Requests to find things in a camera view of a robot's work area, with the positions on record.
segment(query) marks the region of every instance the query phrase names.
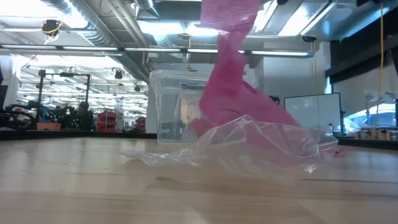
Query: clear plastic bag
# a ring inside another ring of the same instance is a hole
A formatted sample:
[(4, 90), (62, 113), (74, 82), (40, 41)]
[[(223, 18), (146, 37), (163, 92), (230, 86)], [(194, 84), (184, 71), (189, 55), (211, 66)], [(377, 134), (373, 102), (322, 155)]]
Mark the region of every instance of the clear plastic bag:
[(133, 150), (126, 155), (149, 166), (191, 164), (261, 178), (275, 169), (312, 173), (317, 165), (330, 161), (335, 155), (337, 142), (331, 134), (318, 129), (257, 122), (250, 116), (243, 116), (209, 129), (196, 143), (181, 151)]

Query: ceiling light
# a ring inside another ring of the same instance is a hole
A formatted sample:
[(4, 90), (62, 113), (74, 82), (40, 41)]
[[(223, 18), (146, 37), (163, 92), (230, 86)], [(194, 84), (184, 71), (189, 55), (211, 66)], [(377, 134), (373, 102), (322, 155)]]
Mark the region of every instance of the ceiling light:
[(70, 83), (76, 83), (76, 81), (71, 78), (65, 78), (65, 81), (70, 82)]
[(264, 10), (260, 10), (257, 13), (256, 20), (254, 21), (254, 31), (262, 32), (266, 27), (267, 23), (271, 19), (274, 14), (278, 3), (276, 0), (269, 1), (264, 4)]
[(184, 29), (179, 22), (138, 21), (141, 31), (150, 35), (181, 34)]
[(65, 46), (64, 50), (88, 50), (88, 51), (118, 51), (117, 47), (75, 47)]
[(279, 32), (281, 36), (296, 36), (309, 25), (317, 14), (325, 8), (327, 2), (303, 2)]
[[(20, 81), (19, 83), (22, 83), (22, 84), (39, 84), (40, 81)], [(74, 82), (74, 83), (68, 83), (68, 82), (43, 82), (43, 84), (44, 85), (48, 85), (48, 84), (54, 84), (54, 85), (77, 85), (77, 84), (86, 84), (86, 83), (85, 82)]]
[(192, 22), (191, 24), (188, 25), (185, 33), (188, 33), (192, 36), (197, 36), (197, 37), (206, 37), (206, 36), (215, 36), (218, 35), (218, 30), (215, 29), (210, 29), (210, 28), (201, 28), (197, 27), (196, 25), (199, 24), (199, 22)]
[(17, 45), (17, 44), (2, 44), (4, 49), (27, 49), (27, 50), (55, 50), (56, 46), (46, 45)]
[(293, 57), (306, 57), (310, 56), (308, 52), (282, 52), (282, 51), (265, 51), (253, 50), (252, 55), (275, 55), (275, 56), (293, 56)]
[(181, 49), (166, 49), (166, 48), (150, 48), (150, 47), (126, 47), (127, 52), (173, 52), (179, 53)]
[(335, 5), (336, 3), (332, 2), (325, 10), (321, 12), (321, 14), (319, 14), (319, 16), (317, 16), (311, 23), (309, 23), (309, 25), (303, 31), (301, 31), (300, 34), (304, 35), (308, 31), (310, 31), (310, 29), (312, 29), (312, 27), (314, 27), (326, 14), (328, 14), (328, 12), (330, 12), (330, 10), (333, 9)]
[(92, 90), (92, 91), (94, 91), (94, 92), (96, 92), (96, 93), (104, 93), (103, 91), (97, 90), (97, 89), (94, 88), (94, 87), (90, 87), (90, 90)]
[[(24, 90), (18, 90), (18, 94), (39, 94), (38, 91), (24, 91)], [(80, 93), (79, 91), (75, 91), (75, 92), (57, 92), (57, 91), (43, 91), (42, 92), (43, 95), (54, 95), (54, 96), (76, 96), (76, 95), (86, 95), (86, 93)], [(117, 98), (120, 96), (124, 96), (125, 98), (133, 98), (133, 99), (137, 99), (137, 100), (143, 100), (143, 98), (146, 98), (146, 96), (144, 94), (131, 94), (131, 93), (118, 93), (118, 96), (114, 96), (111, 93), (90, 93), (90, 96), (92, 97), (107, 97), (107, 98)]]
[(188, 53), (209, 53), (209, 54), (217, 54), (217, 50), (215, 49), (188, 49)]
[(0, 15), (17, 17), (58, 17), (60, 12), (40, 0), (1, 0)]
[(90, 83), (90, 85), (119, 86), (121, 83)]

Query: whiteboard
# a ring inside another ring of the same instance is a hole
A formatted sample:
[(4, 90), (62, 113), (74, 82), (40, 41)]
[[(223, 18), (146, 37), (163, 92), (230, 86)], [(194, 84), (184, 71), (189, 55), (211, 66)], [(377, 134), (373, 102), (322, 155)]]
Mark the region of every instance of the whiteboard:
[(285, 110), (303, 127), (341, 132), (339, 93), (285, 98)]

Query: clear plastic container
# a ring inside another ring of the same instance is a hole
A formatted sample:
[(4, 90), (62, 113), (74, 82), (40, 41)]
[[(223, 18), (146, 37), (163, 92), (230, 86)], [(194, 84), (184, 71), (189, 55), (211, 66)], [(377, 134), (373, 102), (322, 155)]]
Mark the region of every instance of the clear plastic container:
[(158, 142), (193, 142), (187, 124), (201, 118), (199, 100), (209, 73), (156, 70), (150, 73), (155, 92)]

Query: wooden tabletop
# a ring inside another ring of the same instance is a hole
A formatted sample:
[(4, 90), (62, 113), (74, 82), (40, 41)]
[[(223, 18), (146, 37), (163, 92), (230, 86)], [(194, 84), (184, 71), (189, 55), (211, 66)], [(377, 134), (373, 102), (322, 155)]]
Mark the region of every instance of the wooden tabletop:
[(345, 147), (329, 169), (256, 180), (121, 156), (155, 140), (0, 142), (0, 224), (397, 223), (398, 153)]

